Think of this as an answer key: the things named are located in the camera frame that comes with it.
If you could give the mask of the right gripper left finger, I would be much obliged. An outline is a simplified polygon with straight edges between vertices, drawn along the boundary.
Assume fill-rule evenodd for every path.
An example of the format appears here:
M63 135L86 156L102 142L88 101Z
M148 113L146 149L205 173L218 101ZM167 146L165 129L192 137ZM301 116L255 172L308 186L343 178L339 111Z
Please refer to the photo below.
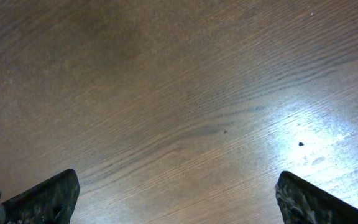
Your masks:
M0 224L69 224L79 197L76 172L67 169L4 202Z

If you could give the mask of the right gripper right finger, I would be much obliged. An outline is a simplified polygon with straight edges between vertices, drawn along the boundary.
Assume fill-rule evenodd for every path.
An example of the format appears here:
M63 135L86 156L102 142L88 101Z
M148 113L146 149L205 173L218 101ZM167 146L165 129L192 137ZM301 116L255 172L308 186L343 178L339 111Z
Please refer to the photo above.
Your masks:
M283 171L275 196L285 224L356 224L358 209L305 181Z

